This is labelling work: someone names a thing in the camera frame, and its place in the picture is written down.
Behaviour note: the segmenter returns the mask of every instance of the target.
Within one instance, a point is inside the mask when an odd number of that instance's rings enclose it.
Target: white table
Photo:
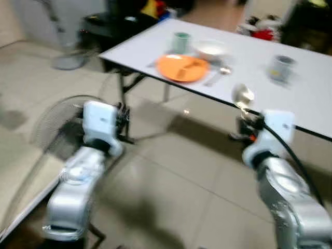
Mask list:
[[[233,58],[229,61],[232,74],[220,77],[212,87],[204,86],[204,83],[216,74],[215,69],[211,69],[202,80],[191,84],[178,84],[164,78],[151,63],[170,49],[175,32],[189,33],[192,41],[212,38],[225,43]],[[273,57],[278,54],[289,56],[297,62],[287,87],[273,83],[266,74]],[[231,92],[234,85],[246,84],[255,94],[253,113],[264,109],[291,111],[295,113],[297,129],[332,141],[330,56],[168,19],[100,54],[100,57],[228,105],[233,105]],[[128,90],[130,87],[122,91],[123,98]]]

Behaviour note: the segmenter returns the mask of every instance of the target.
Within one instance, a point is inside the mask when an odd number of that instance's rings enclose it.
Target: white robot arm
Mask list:
[[[123,147],[117,139],[118,108],[96,101],[84,105],[82,146],[60,174],[60,182],[47,205],[47,239],[77,241],[86,235],[95,187],[105,171],[105,159],[119,157]]]
[[[242,157],[257,172],[260,197],[274,218],[278,248],[330,248],[332,222],[328,213],[312,198],[303,178],[281,158],[285,153],[281,143],[262,126],[264,123],[288,143],[293,138],[294,115],[268,110],[257,120],[239,121],[240,130],[252,132],[246,134],[251,145]],[[243,135],[232,138],[243,141]]]

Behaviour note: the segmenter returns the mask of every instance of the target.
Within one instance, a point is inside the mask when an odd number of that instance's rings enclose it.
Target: metal spoon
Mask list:
[[[244,84],[237,85],[233,88],[232,99],[244,116],[247,115],[247,110],[254,101],[254,93]]]
[[[221,75],[228,75],[232,73],[232,69],[226,65],[222,65],[215,76],[213,76],[210,80],[208,80],[204,85],[207,87],[211,87],[217,80],[220,79]]]

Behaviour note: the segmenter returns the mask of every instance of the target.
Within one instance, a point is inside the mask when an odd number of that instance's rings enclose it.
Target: orange plate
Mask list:
[[[207,73],[209,64],[195,57],[168,54],[158,60],[157,68],[163,76],[171,80],[192,82]]]

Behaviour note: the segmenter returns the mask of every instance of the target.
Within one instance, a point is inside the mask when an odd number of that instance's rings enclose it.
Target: red object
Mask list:
[[[263,40],[272,40],[273,31],[272,30],[260,30],[253,33],[252,37],[256,37]]]
[[[249,138],[250,138],[250,141],[252,141],[252,142],[256,141],[256,137],[254,135],[250,135]]]
[[[157,6],[157,16],[161,17],[163,14],[166,13],[166,4],[163,1],[156,0]]]

